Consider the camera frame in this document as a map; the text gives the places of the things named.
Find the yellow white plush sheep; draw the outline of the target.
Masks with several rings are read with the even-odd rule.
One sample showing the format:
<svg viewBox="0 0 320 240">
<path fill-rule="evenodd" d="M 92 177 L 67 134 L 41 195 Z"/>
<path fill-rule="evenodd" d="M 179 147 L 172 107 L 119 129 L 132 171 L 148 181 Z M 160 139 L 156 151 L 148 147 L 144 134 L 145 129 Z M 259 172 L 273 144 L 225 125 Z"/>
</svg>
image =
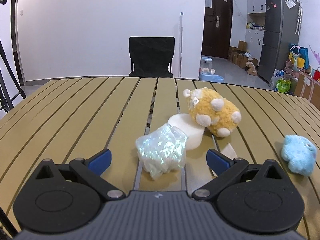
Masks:
<svg viewBox="0 0 320 240">
<path fill-rule="evenodd" d="M 186 89 L 183 96 L 191 118 L 218 138 L 230 136 L 242 119 L 240 110 L 213 89 Z"/>
</svg>

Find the open cardboard boxes on floor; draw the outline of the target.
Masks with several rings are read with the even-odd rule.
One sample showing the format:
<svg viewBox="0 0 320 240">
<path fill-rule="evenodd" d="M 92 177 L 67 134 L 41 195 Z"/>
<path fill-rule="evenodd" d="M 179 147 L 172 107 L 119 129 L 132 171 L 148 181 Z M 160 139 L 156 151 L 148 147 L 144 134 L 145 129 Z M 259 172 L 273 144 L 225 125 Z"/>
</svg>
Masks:
<svg viewBox="0 0 320 240">
<path fill-rule="evenodd" d="M 252 62 L 255 66 L 258 65 L 258 60 L 248 51 L 245 41 L 239 41 L 237 47 L 229 47 L 228 61 L 242 69 L 247 67 L 246 62 L 248 61 Z"/>
</svg>

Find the large cardboard box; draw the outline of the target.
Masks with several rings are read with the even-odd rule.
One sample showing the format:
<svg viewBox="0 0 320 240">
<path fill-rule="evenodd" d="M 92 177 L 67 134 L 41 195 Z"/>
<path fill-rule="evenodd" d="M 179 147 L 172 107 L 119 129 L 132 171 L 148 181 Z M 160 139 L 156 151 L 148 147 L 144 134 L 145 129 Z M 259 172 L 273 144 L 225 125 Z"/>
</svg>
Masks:
<svg viewBox="0 0 320 240">
<path fill-rule="evenodd" d="M 320 93 L 319 81 L 314 80 L 312 77 L 299 74 L 298 82 L 295 88 L 294 96 L 305 98 L 312 103 L 317 109 L 320 106 Z"/>
</svg>

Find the iridescent plastic wrap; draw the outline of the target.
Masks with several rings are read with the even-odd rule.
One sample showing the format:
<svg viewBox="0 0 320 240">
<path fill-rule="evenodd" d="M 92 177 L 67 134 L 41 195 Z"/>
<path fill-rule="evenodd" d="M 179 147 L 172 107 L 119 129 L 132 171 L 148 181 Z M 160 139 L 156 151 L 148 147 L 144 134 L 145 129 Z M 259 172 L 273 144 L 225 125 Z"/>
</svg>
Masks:
<svg viewBox="0 0 320 240">
<path fill-rule="evenodd" d="M 185 165 L 187 140 L 182 130 L 168 123 L 136 140 L 139 161 L 153 180 Z"/>
</svg>

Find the white foam block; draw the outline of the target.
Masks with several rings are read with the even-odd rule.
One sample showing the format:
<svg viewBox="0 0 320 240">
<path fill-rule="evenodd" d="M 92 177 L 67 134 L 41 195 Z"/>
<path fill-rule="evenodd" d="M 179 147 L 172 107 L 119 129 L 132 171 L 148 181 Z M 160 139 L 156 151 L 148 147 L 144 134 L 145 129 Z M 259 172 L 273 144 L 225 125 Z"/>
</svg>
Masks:
<svg viewBox="0 0 320 240">
<path fill-rule="evenodd" d="M 169 118 L 168 123 L 171 126 L 177 127 L 188 136 L 186 142 L 187 151 L 194 150 L 200 146 L 204 127 L 197 124 L 189 114 L 175 114 Z"/>
</svg>

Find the blue pet water feeder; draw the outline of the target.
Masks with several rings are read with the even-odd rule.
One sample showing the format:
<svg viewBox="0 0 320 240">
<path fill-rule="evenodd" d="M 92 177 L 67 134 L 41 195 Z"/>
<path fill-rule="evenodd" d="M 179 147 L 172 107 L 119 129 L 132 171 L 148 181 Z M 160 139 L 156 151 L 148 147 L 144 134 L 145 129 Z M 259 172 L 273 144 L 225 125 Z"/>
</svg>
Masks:
<svg viewBox="0 0 320 240">
<path fill-rule="evenodd" d="M 224 82 L 224 78 L 222 76 L 215 74 L 215 70 L 213 69 L 213 60 L 210 57 L 201 57 L 199 80 L 214 83 Z"/>
</svg>

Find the light blue plush toy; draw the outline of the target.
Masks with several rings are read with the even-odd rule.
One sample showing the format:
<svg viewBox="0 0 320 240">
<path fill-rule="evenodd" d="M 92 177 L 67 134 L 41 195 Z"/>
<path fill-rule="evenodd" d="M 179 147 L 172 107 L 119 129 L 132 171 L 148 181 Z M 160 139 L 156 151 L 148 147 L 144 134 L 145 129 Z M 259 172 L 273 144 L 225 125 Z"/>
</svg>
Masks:
<svg viewBox="0 0 320 240">
<path fill-rule="evenodd" d="M 291 172 L 308 177 L 316 163 L 317 148 L 303 136 L 285 135 L 281 157 Z"/>
</svg>

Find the brown plush toy on floor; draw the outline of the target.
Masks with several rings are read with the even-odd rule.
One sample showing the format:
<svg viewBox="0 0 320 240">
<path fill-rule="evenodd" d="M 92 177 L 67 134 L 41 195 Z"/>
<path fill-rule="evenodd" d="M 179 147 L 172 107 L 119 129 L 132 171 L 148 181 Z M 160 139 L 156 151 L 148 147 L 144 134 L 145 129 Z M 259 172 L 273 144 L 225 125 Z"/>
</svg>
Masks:
<svg viewBox="0 0 320 240">
<path fill-rule="evenodd" d="M 257 76 L 258 72 L 255 69 L 255 65 L 252 61 L 247 61 L 246 62 L 246 67 L 248 68 L 247 74 L 252 75 L 252 76 Z"/>
</svg>

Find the blue gift bag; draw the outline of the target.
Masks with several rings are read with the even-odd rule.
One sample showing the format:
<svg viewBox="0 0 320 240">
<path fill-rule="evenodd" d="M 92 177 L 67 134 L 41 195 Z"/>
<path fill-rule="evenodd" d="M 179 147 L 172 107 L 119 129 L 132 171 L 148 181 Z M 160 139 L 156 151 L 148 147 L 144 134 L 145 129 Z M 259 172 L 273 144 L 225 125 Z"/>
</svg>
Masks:
<svg viewBox="0 0 320 240">
<path fill-rule="evenodd" d="M 289 44 L 289 60 L 292 64 L 296 64 L 297 68 L 308 70 L 309 54 L 305 47 L 297 46 L 294 43 Z"/>
</svg>

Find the dark brown entrance door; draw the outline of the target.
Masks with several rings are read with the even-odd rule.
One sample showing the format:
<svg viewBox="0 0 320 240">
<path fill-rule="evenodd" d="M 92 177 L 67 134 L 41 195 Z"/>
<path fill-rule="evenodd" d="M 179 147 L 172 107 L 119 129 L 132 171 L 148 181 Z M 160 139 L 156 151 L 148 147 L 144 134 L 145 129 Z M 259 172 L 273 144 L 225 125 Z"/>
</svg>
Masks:
<svg viewBox="0 0 320 240">
<path fill-rule="evenodd" d="M 233 0 L 205 0 L 202 55 L 226 59 L 231 41 Z"/>
</svg>

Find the black folding chair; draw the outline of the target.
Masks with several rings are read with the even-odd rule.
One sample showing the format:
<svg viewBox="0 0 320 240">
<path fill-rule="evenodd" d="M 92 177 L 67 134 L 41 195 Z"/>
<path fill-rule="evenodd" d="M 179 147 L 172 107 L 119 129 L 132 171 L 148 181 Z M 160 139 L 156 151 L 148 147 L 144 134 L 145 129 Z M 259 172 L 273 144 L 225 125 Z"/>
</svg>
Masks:
<svg viewBox="0 0 320 240">
<path fill-rule="evenodd" d="M 129 38 L 131 59 L 130 77 L 172 78 L 172 59 L 175 51 L 174 37 Z"/>
</svg>

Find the white kitchen cabinets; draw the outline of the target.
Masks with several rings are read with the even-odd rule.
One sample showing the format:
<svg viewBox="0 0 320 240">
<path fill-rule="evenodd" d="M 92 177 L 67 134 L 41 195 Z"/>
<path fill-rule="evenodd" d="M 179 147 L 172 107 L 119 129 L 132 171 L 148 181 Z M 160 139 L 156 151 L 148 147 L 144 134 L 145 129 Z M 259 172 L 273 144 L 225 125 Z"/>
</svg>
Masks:
<svg viewBox="0 0 320 240">
<path fill-rule="evenodd" d="M 266 0 L 247 0 L 247 51 L 260 61 L 263 47 Z"/>
</svg>

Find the grey refrigerator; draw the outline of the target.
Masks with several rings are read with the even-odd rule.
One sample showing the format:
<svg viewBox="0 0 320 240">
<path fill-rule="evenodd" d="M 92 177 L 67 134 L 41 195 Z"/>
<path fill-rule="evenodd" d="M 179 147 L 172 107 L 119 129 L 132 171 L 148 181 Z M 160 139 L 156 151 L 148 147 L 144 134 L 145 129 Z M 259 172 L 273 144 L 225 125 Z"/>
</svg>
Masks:
<svg viewBox="0 0 320 240">
<path fill-rule="evenodd" d="M 275 70 L 285 67 L 289 45 L 298 44 L 296 31 L 300 3 L 296 0 L 266 0 L 265 31 L 258 76 L 270 82 Z"/>
</svg>

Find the green plastic bag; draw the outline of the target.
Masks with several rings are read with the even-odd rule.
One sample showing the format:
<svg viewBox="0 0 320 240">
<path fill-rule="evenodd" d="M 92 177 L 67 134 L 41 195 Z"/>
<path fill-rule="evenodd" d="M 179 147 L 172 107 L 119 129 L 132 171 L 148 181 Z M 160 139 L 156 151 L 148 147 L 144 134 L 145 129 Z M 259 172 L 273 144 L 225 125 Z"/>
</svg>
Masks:
<svg viewBox="0 0 320 240">
<path fill-rule="evenodd" d="M 291 80 L 281 77 L 277 82 L 274 88 L 275 92 L 286 94 L 290 91 Z"/>
</svg>

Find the red gift box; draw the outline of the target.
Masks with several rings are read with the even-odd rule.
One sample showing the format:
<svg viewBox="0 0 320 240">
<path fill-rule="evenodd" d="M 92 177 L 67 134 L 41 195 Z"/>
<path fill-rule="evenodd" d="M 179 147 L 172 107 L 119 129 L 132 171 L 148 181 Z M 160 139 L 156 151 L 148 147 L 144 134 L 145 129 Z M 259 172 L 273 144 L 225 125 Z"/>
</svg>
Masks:
<svg viewBox="0 0 320 240">
<path fill-rule="evenodd" d="M 312 70 L 312 77 L 316 81 L 320 80 L 320 69 L 319 68 Z"/>
</svg>

